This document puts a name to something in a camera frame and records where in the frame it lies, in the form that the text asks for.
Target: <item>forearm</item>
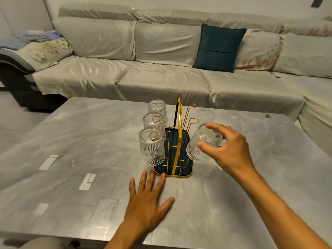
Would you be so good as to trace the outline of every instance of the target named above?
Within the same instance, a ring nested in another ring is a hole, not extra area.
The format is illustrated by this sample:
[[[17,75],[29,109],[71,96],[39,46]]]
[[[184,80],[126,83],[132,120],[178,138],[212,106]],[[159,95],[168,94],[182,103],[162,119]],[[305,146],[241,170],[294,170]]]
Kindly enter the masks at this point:
[[[330,248],[257,173],[239,177],[279,249]]]
[[[104,249],[130,249],[142,235],[135,224],[122,222]]]

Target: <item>hand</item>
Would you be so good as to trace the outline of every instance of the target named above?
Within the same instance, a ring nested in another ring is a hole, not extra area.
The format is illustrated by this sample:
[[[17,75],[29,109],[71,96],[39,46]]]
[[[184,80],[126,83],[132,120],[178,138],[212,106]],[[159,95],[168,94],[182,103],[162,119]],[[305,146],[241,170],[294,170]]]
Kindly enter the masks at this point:
[[[200,142],[197,146],[201,151],[213,158],[234,179],[238,179],[243,174],[256,172],[246,137],[236,132],[230,126],[210,123],[206,127],[217,130],[227,141],[218,148]]]
[[[160,176],[159,182],[152,190],[154,182],[154,168],[151,169],[149,178],[145,185],[147,171],[143,171],[139,181],[137,193],[135,191],[135,180],[130,179],[129,192],[130,198],[125,213],[124,222],[130,223],[138,229],[140,235],[151,231],[164,218],[165,214],[172,207],[175,198],[168,198],[158,207],[158,197],[165,183],[165,174]]]

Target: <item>dark teal pillow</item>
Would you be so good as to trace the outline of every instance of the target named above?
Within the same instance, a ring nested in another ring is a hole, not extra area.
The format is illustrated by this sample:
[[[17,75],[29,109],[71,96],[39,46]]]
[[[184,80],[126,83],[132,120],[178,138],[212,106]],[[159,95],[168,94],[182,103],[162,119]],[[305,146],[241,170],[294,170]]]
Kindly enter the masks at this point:
[[[200,46],[193,68],[234,72],[237,50],[246,31],[202,24]]]

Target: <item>marble table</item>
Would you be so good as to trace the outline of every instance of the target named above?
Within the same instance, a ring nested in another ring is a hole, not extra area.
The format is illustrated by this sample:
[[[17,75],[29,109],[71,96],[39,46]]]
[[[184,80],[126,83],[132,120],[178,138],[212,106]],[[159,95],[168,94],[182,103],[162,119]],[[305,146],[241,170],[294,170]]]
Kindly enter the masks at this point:
[[[174,105],[168,105],[169,124]],[[190,110],[196,117],[199,108]],[[123,220],[131,177],[144,165],[138,133],[147,103],[71,98],[0,157],[0,235],[92,241],[102,248]],[[332,160],[286,116],[215,109],[247,137],[259,173],[332,245]],[[197,129],[192,125],[190,135]],[[166,179],[176,202],[145,245],[276,248],[250,199],[211,160]]]

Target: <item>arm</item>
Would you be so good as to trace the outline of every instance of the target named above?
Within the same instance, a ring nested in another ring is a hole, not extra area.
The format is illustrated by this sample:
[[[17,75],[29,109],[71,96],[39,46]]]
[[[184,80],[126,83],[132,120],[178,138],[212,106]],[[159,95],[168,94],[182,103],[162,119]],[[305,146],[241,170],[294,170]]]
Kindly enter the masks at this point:
[[[266,183],[255,170],[245,137],[231,127],[208,124],[226,143],[198,147],[211,156],[244,189],[279,249],[331,249]]]
[[[153,188],[154,168],[151,169],[145,185],[147,172],[144,170],[139,181],[139,188],[135,190],[133,178],[129,182],[129,203],[124,221],[104,249],[130,249],[146,232],[151,231],[164,218],[172,207],[175,198],[168,198],[158,207],[158,197],[165,183],[165,174],[160,176],[159,182]]]

